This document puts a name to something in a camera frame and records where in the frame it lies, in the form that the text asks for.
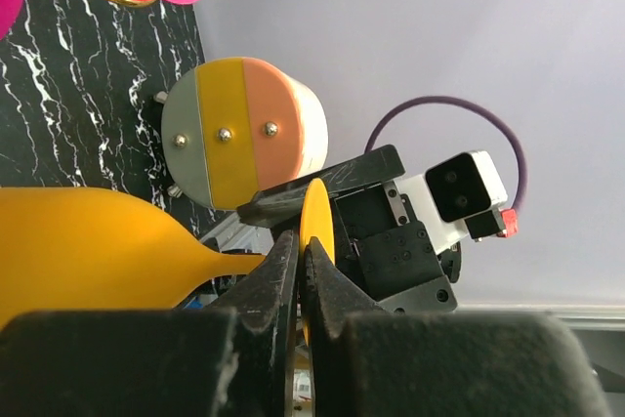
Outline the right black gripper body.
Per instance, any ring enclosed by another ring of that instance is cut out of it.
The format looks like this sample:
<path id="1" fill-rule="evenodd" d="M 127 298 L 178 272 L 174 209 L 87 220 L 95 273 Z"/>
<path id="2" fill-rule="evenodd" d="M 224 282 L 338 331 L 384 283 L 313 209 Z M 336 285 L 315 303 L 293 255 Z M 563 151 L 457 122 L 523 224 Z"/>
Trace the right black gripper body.
<path id="1" fill-rule="evenodd" d="M 391 313 L 450 313 L 458 307 L 459 244 L 437 253 L 407 194 L 392 181 L 331 200 L 335 264 Z"/>

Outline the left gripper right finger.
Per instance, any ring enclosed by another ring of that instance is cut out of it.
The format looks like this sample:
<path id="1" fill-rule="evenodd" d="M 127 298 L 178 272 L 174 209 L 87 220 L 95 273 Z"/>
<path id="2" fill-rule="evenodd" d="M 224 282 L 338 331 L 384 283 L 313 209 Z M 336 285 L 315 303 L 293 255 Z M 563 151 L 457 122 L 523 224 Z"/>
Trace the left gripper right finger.
<path id="1" fill-rule="evenodd" d="M 317 416 L 606 416 L 588 357 L 558 319 L 388 313 L 312 239 L 305 313 Z"/>

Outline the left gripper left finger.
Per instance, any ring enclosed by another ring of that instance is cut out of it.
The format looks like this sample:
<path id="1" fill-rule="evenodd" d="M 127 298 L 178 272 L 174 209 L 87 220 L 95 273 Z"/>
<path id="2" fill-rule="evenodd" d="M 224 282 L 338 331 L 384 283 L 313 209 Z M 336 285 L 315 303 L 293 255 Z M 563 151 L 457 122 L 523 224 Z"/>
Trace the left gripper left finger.
<path id="1" fill-rule="evenodd" d="M 27 313 L 1 333 L 5 416 L 287 416 L 299 239 L 202 310 Z"/>

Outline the orange wine glass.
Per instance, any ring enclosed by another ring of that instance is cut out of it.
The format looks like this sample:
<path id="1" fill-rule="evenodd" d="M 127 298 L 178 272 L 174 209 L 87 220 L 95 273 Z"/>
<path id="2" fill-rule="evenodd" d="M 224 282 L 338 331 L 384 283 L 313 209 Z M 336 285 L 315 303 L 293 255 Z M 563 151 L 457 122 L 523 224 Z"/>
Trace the orange wine glass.
<path id="1" fill-rule="evenodd" d="M 2 188 L 1 323 L 36 311 L 159 310 L 260 265 L 219 253 L 161 209 L 103 188 Z"/>

